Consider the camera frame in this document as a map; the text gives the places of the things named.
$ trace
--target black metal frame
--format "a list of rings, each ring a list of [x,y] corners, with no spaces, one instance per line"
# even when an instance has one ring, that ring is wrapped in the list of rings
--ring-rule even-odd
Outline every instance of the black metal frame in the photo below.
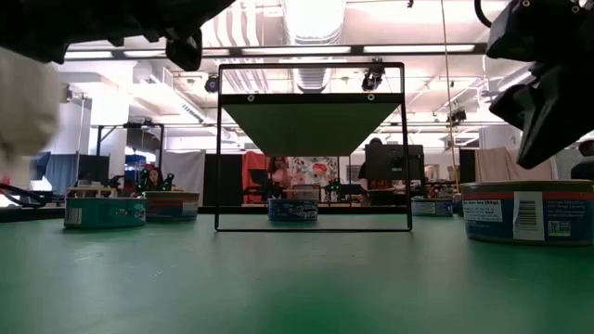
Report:
[[[223,77],[224,71],[230,70],[293,70],[293,69],[367,69],[373,68],[395,68],[400,69],[401,93],[357,93],[357,94],[234,94],[225,95],[219,89],[216,117],[216,159],[214,188],[214,229],[217,232],[410,232],[412,230],[412,212],[410,200],[410,171],[408,162],[408,129],[407,129],[407,108],[405,103],[405,64],[402,62],[386,63],[291,63],[291,64],[223,64],[219,66],[219,78]],[[220,206],[220,185],[221,185],[221,131],[223,119],[223,106],[227,104],[307,104],[307,103],[397,103],[402,116],[403,146],[405,155],[405,176],[406,176],[406,204],[407,204],[407,228],[220,228],[219,216]]]
[[[159,167],[159,169],[161,169],[162,166],[162,160],[163,160],[163,141],[165,138],[165,124],[160,124],[160,123],[153,123],[153,124],[141,124],[141,126],[147,126],[147,127],[158,127],[161,128],[161,137],[160,137],[160,143],[159,143],[159,165],[157,167]],[[123,129],[137,129],[140,128],[138,126],[130,126],[130,124],[121,124],[121,125],[97,125],[97,152],[96,152],[96,156],[100,156],[101,155],[101,142],[107,138],[108,135],[111,134],[111,132],[113,132],[113,130],[117,129],[117,128],[123,128]],[[104,136],[101,136],[101,133],[103,132],[103,129],[105,128],[110,128],[110,131]]]

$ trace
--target white curtain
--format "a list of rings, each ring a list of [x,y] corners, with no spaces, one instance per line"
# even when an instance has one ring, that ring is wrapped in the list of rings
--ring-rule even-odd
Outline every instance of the white curtain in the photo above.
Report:
[[[168,173],[175,175],[174,185],[187,192],[199,193],[202,205],[202,190],[204,187],[205,152],[174,153],[163,151],[161,165],[163,177]]]

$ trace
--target green floor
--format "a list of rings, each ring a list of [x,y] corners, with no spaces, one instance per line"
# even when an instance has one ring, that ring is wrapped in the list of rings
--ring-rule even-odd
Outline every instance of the green floor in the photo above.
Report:
[[[594,330],[594,248],[471,241],[451,219],[384,234],[215,234],[212,221],[0,224],[0,333]]]

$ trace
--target ceiling duct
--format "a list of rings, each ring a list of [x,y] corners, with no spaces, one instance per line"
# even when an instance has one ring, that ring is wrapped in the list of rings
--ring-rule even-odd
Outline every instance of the ceiling duct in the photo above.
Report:
[[[346,0],[282,0],[288,44],[337,45],[345,7]],[[298,69],[293,76],[302,92],[321,93],[329,82],[330,70]]]

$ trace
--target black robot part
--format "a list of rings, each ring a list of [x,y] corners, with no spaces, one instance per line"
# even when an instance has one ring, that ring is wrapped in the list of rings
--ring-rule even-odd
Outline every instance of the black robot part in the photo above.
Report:
[[[184,71],[197,71],[200,27],[234,0],[4,0],[0,46],[44,63],[64,63],[71,44],[126,37],[167,39],[167,57]]]
[[[523,130],[518,164],[534,168],[594,130],[594,10],[571,0],[512,0],[491,23],[486,54],[532,62],[530,83],[502,92],[491,112]]]

